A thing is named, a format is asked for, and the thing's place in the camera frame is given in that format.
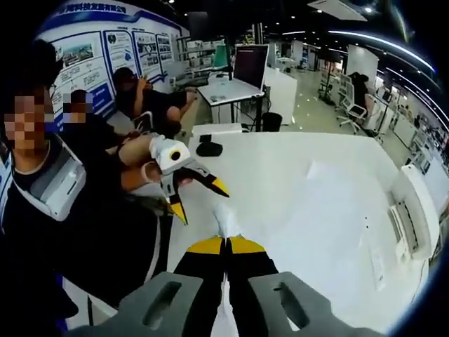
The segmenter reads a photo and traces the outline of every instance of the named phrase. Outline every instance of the white tabletop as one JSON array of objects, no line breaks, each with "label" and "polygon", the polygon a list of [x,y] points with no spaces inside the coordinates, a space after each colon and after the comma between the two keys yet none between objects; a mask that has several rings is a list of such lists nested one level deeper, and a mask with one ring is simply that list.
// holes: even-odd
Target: white tabletop
[{"label": "white tabletop", "polygon": [[[293,272],[328,297],[346,323],[386,332],[409,306],[423,264],[396,262],[387,191],[398,169],[380,145],[326,133],[242,133],[213,141],[223,145],[221,156],[197,159],[231,197],[198,183],[180,190],[189,225],[173,222],[169,271],[189,246],[217,234],[213,205],[224,202],[280,272]],[[198,144],[191,139],[193,154]],[[422,283],[427,272],[426,264]]]},{"label": "white tabletop", "polygon": [[197,90],[211,107],[264,95],[260,89],[238,80],[216,81]]}]

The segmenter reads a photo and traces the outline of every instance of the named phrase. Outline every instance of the black mouse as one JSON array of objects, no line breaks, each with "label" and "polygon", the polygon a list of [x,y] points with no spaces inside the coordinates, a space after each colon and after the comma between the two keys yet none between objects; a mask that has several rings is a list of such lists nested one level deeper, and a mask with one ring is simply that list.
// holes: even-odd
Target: black mouse
[{"label": "black mouse", "polygon": [[218,157],[223,152],[223,145],[214,142],[204,142],[196,148],[196,154],[200,157]]}]

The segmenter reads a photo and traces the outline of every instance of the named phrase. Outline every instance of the trash can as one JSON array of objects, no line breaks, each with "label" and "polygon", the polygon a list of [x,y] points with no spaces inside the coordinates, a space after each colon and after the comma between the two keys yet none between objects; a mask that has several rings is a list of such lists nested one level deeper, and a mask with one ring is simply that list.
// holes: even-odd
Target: trash can
[{"label": "trash can", "polygon": [[279,132],[281,128],[282,116],[274,112],[265,112],[262,115],[263,132]]}]

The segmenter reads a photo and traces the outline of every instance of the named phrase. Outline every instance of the ceiling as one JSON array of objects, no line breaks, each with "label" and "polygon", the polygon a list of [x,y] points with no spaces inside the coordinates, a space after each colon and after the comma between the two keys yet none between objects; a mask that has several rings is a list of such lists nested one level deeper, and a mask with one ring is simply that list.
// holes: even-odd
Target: ceiling
[{"label": "ceiling", "polygon": [[[190,11],[202,11],[205,0],[123,0],[122,2],[139,6],[158,13],[188,28],[185,14]],[[206,0],[209,3],[225,3],[226,0]],[[410,0],[343,0],[349,7],[363,15],[367,21],[338,20],[337,18],[308,6],[310,0],[227,0],[237,6],[231,13],[223,13],[225,22],[230,25],[241,23],[250,28],[252,22],[263,24],[264,36],[271,39],[303,41],[315,43],[317,46],[328,45],[329,48],[345,51],[349,44],[370,49],[380,59],[380,70],[387,67],[411,80],[424,90],[432,100],[449,112],[446,105],[444,84],[449,80],[448,53],[439,37],[444,36],[445,11],[439,1]],[[31,1],[28,12],[33,13],[30,19],[23,20],[30,29],[24,29],[24,41],[32,37],[36,28],[59,4],[64,1],[47,0]],[[329,34],[330,29],[362,32],[401,45],[425,59],[435,69],[433,73],[423,64],[410,56],[398,52],[391,46],[369,41],[360,37],[335,36]],[[282,35],[285,32],[305,31],[305,34]],[[393,74],[398,84],[405,80]]]}]

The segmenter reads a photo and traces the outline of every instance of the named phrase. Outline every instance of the yellow tip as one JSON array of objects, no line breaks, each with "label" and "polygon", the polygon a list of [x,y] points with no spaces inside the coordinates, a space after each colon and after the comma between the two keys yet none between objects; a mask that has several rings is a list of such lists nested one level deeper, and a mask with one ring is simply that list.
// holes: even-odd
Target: yellow tip
[{"label": "yellow tip", "polygon": [[184,225],[187,224],[187,219],[184,214],[184,210],[182,209],[181,203],[177,202],[176,204],[170,205],[172,211],[176,216],[184,223]]},{"label": "yellow tip", "polygon": [[226,193],[229,196],[226,187],[223,185],[223,182],[220,179],[215,178],[215,180],[212,182],[212,185],[215,185],[216,187],[220,188],[224,193]]}]

